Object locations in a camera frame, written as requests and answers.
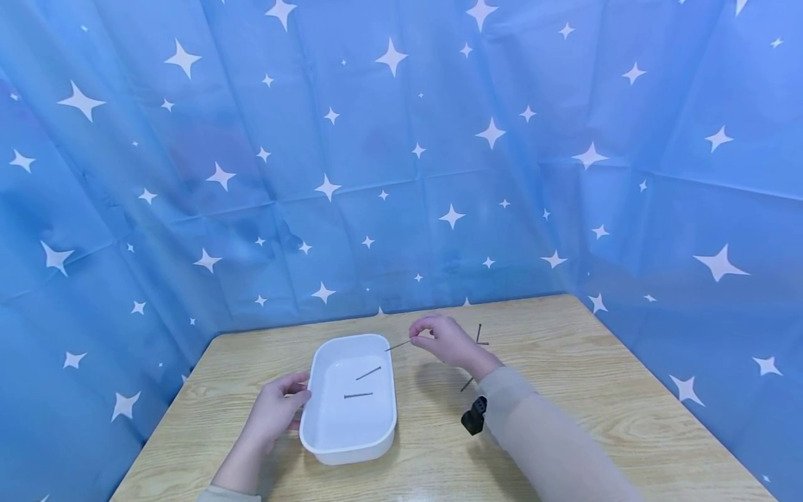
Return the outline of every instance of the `finger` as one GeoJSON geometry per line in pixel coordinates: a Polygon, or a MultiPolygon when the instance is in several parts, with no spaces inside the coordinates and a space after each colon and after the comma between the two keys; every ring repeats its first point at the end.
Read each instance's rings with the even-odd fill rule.
{"type": "Polygon", "coordinates": [[[421,347],[429,353],[435,353],[435,347],[438,342],[434,338],[415,336],[410,338],[410,343],[416,347],[421,347]]]}
{"type": "Polygon", "coordinates": [[[302,390],[307,389],[307,384],[305,383],[294,383],[287,388],[287,392],[285,394],[298,394],[302,390]]]}
{"type": "Polygon", "coordinates": [[[416,337],[425,329],[434,329],[435,324],[440,317],[440,314],[429,314],[424,317],[419,317],[413,321],[413,324],[410,325],[410,338],[416,337]]]}
{"type": "Polygon", "coordinates": [[[307,380],[309,380],[309,373],[304,371],[302,373],[290,373],[283,377],[276,378],[269,385],[275,386],[282,394],[287,394],[294,384],[306,382],[307,380]]]}
{"type": "Polygon", "coordinates": [[[291,394],[284,397],[284,401],[288,403],[295,413],[301,406],[307,404],[309,398],[312,397],[312,393],[309,390],[302,390],[298,394],[291,394]]]}

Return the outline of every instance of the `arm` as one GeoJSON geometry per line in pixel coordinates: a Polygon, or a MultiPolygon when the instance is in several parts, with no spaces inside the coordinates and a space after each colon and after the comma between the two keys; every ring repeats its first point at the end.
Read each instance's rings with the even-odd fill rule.
{"type": "Polygon", "coordinates": [[[285,430],[298,429],[296,411],[311,397],[303,384],[308,378],[308,373],[286,375],[259,391],[243,432],[198,502],[261,502],[255,493],[262,461],[285,430]]]}
{"type": "Polygon", "coordinates": [[[424,316],[410,326],[413,345],[466,370],[488,400],[485,422],[543,502],[640,500],[625,477],[568,415],[518,373],[478,346],[450,317],[424,316]],[[429,329],[433,337],[419,333],[429,329]]]}

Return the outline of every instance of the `right hand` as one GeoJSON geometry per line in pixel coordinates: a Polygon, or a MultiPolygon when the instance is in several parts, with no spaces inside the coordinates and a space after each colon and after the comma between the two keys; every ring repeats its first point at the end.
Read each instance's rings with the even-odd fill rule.
{"type": "Polygon", "coordinates": [[[410,326],[410,342],[448,365],[466,370],[478,382],[502,365],[495,355],[477,345],[456,320],[441,314],[417,319],[410,326]],[[420,336],[427,329],[432,338],[420,336]]]}

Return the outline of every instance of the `wood grain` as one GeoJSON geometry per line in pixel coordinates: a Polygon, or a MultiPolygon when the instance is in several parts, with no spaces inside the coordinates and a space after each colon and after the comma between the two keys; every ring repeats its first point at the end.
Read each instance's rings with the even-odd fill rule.
{"type": "MultiPolygon", "coordinates": [[[[546,397],[568,411],[646,500],[774,500],[618,340],[571,296],[453,308],[546,397]]],[[[131,471],[116,502],[191,502],[237,438],[259,387],[308,369],[324,341],[380,333],[391,345],[420,316],[409,312],[226,335],[215,339],[131,471]]],[[[297,435],[281,442],[263,478],[271,500],[292,502],[537,500],[487,433],[460,415],[475,399],[468,376],[404,345],[393,351],[398,426],[379,460],[327,467],[297,435]]]]}

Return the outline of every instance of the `left hand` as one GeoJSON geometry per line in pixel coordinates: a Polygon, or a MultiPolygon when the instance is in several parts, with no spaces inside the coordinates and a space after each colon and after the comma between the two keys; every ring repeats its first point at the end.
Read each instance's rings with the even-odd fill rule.
{"type": "Polygon", "coordinates": [[[243,428],[241,439],[271,449],[286,430],[298,430],[296,411],[312,396],[307,390],[309,373],[292,373],[265,384],[259,391],[243,428]]]}

